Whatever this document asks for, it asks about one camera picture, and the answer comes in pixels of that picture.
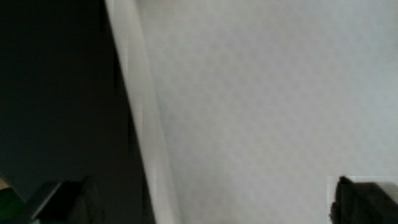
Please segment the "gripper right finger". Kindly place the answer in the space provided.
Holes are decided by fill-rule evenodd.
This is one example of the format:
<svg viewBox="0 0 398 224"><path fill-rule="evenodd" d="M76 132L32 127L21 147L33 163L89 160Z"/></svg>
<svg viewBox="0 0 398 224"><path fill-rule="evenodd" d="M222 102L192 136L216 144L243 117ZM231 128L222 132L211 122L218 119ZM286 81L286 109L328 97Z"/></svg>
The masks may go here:
<svg viewBox="0 0 398 224"><path fill-rule="evenodd" d="M398 203L375 182L339 177L328 217L332 224L398 224Z"/></svg>

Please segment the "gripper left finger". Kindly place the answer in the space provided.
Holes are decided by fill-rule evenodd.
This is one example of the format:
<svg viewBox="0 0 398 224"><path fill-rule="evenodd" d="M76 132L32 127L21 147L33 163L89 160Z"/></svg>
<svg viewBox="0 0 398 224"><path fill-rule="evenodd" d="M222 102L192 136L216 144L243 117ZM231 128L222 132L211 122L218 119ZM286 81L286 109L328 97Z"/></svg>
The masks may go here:
<svg viewBox="0 0 398 224"><path fill-rule="evenodd" d="M16 216L16 224L105 224L94 179L46 182Z"/></svg>

